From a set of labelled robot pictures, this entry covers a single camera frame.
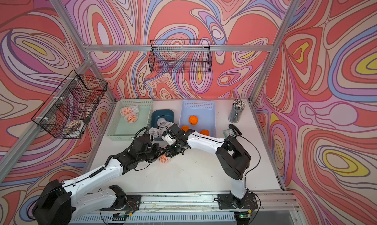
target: psychedelic wall pattern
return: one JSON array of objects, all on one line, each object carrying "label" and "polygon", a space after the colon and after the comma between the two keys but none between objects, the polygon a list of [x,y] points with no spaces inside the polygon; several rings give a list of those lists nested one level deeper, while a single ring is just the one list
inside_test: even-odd
[{"label": "psychedelic wall pattern", "polygon": [[[62,0],[88,44],[272,44],[290,0]],[[115,98],[249,97],[266,52],[215,52],[211,74],[150,74],[147,52],[93,52]]]},{"label": "psychedelic wall pattern", "polygon": [[[49,1],[0,0],[0,11],[6,12],[0,17],[3,157],[43,101],[83,58]],[[81,174],[111,105],[104,96],[81,140],[54,139],[44,131],[38,135],[0,184],[1,225],[31,221],[26,213],[50,180]]]},{"label": "psychedelic wall pattern", "polygon": [[377,224],[377,0],[303,0],[253,99],[310,224]]},{"label": "psychedelic wall pattern", "polygon": [[272,44],[290,0],[62,0],[87,44]]},{"label": "psychedelic wall pattern", "polygon": [[0,159],[35,111],[82,63],[59,16],[44,0],[0,0]]},{"label": "psychedelic wall pattern", "polygon": [[151,73],[148,52],[92,52],[116,99],[247,98],[266,52],[225,52],[208,73]]}]

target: pencil holder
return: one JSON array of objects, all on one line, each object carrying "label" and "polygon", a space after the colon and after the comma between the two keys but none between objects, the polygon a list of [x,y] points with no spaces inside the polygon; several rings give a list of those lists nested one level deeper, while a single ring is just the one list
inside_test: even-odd
[{"label": "pencil holder", "polygon": [[245,101],[242,99],[235,99],[233,101],[232,109],[230,110],[230,114],[228,117],[229,122],[233,124],[238,123],[244,108]]}]

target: light blue plastic basket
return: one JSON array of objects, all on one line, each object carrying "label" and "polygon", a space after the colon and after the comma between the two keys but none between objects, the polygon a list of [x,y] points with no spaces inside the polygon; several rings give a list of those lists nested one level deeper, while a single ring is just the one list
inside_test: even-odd
[{"label": "light blue plastic basket", "polygon": [[[196,125],[189,123],[191,115],[198,118]],[[179,127],[187,125],[190,129],[195,131],[202,131],[203,129],[210,132],[211,137],[216,137],[216,110],[214,101],[196,101],[183,100],[181,117],[179,118]]]}]

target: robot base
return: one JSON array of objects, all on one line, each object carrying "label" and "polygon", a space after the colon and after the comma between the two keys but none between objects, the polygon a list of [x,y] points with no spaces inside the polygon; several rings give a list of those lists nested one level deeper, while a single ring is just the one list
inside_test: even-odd
[{"label": "robot base", "polygon": [[250,209],[254,211],[258,208],[255,194],[246,193],[242,199],[238,199],[232,194],[218,194],[217,201],[219,209]]},{"label": "robot base", "polygon": [[[132,211],[134,213],[135,211],[139,210],[141,195],[128,195],[127,194],[126,196],[127,196],[128,203],[125,204],[125,207],[121,209],[121,211]],[[104,208],[104,209],[101,209],[101,211],[115,211],[115,209]]]}]

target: hanging wire basket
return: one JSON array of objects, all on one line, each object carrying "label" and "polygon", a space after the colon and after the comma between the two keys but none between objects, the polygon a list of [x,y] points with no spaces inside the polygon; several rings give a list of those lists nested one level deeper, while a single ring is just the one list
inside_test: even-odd
[{"label": "hanging wire basket", "polygon": [[50,109],[32,120],[54,138],[81,139],[98,104],[107,90],[107,82],[91,75],[76,74],[59,97],[54,97]]},{"label": "hanging wire basket", "polygon": [[157,39],[150,43],[151,73],[211,73],[209,39]]}]

